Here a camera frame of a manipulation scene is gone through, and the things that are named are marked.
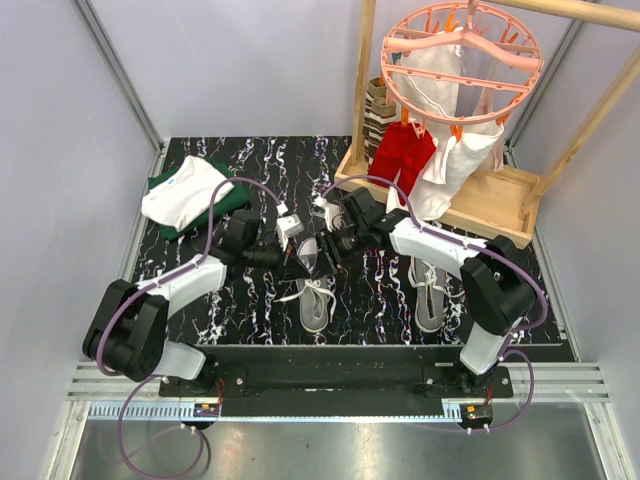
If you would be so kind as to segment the white shoelace of sneaker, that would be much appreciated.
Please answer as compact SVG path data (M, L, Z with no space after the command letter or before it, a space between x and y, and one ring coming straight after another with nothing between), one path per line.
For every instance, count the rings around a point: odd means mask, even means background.
M297 291L278 299L279 303L297 300L300 310L300 322L309 331L325 328L336 309L336 297L328 288L326 278L296 281Z

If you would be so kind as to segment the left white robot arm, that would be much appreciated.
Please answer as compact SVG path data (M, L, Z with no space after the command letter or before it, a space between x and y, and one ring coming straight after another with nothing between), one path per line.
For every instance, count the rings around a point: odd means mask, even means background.
M107 287L82 343L82 353L107 375L142 382L153 376L179 378L196 396L215 386L216 372L194 346L166 339L168 321L195 300L222 289L227 276L246 267L296 281L308 271L291 239L303 231L298 215L276 220L276 239L258 236L261 217L235 211L208 240L205 252L156 278L137 284L115 280Z

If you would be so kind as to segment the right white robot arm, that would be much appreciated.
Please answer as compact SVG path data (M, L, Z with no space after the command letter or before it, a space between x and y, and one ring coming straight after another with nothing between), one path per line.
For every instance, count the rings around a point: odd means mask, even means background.
M490 383L489 370L503 355L508 335L536 301L547 310L539 285L516 263L518 248L505 236L490 241L454 234L419 222L403 208L386 211L366 188L337 203L314 199L326 228L317 234L319 275L330 275L362 250L392 250L446 271L462 282L466 310L473 320L460 353L454 384L476 396Z

